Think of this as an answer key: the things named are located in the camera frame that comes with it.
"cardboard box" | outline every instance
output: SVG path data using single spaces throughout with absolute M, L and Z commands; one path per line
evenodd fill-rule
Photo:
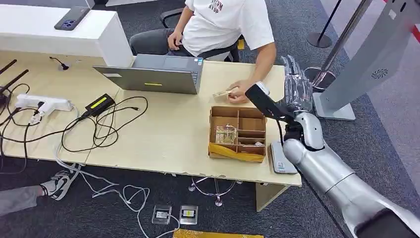
M 211 145 L 218 145 L 238 154 L 258 155 L 255 162 L 262 162 L 266 153 L 265 124 L 266 118 L 256 108 L 214 106 L 210 111 L 209 156 L 212 158 L 232 158 L 210 151 Z M 233 144 L 216 143 L 216 127 L 227 124 L 236 128 L 236 138 Z M 264 146 L 250 146 L 255 143 Z

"clear plastic bag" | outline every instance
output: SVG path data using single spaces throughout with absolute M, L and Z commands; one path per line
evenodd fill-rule
M 306 78 L 295 59 L 282 56 L 285 72 L 284 98 L 278 101 L 288 111 L 307 111 L 313 109 L 312 83 Z

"human hand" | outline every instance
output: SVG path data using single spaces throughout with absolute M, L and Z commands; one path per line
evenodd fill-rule
M 180 31 L 174 31 L 169 37 L 168 37 L 168 45 L 171 50 L 177 51 L 179 50 L 179 45 L 181 45 L 182 40 L 182 32 Z
M 254 82 L 250 80 L 239 80 L 233 84 L 231 84 L 227 90 L 231 90 L 229 93 L 229 102 L 230 103 L 246 103 L 248 102 L 247 96 L 245 96 L 245 92 L 254 85 Z

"metal pole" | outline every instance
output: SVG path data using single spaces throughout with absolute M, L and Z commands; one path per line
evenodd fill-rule
M 327 75 L 327 71 L 330 68 L 332 62 L 337 57 L 340 50 L 343 48 L 344 44 L 349 39 L 350 35 L 352 34 L 353 30 L 357 26 L 358 22 L 360 21 L 363 14 L 366 12 L 369 5 L 372 3 L 372 0 L 362 0 L 357 7 L 355 13 L 350 18 L 349 23 L 347 23 L 347 26 L 344 28 L 343 33 L 341 34 L 340 38 L 338 39 L 337 43 L 335 44 L 334 48 L 332 49 L 331 53 L 327 57 L 324 65 L 321 68 L 321 71 L 318 73 L 316 78 L 313 81 L 313 87 L 316 89 L 323 89 L 318 88 L 318 85 L 322 82 L 322 80 Z
M 327 30 L 327 27 L 329 26 L 329 24 L 330 24 L 330 22 L 331 22 L 331 20 L 332 20 L 332 17 L 334 16 L 334 14 L 335 14 L 335 12 L 337 11 L 337 9 L 338 9 L 338 6 L 340 5 L 340 3 L 341 3 L 341 0 L 338 0 L 338 2 L 337 2 L 337 4 L 335 5 L 335 7 L 334 7 L 334 10 L 332 11 L 332 13 L 331 13 L 331 15 L 329 16 L 329 19 L 328 19 L 328 21 L 327 21 L 327 23 L 325 24 L 325 26 L 324 26 L 324 29 L 322 30 L 322 32 L 321 32 L 321 35 L 319 36 L 319 38 L 318 38 L 318 44 L 319 44 L 319 42 L 321 41 L 321 38 L 324 36 L 324 34 L 325 34 L 325 31 Z

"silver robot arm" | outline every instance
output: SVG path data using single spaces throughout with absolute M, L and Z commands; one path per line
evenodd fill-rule
M 420 237 L 420 220 L 361 180 L 325 143 L 317 117 L 300 113 L 303 140 L 286 139 L 283 152 L 341 212 L 355 238 Z

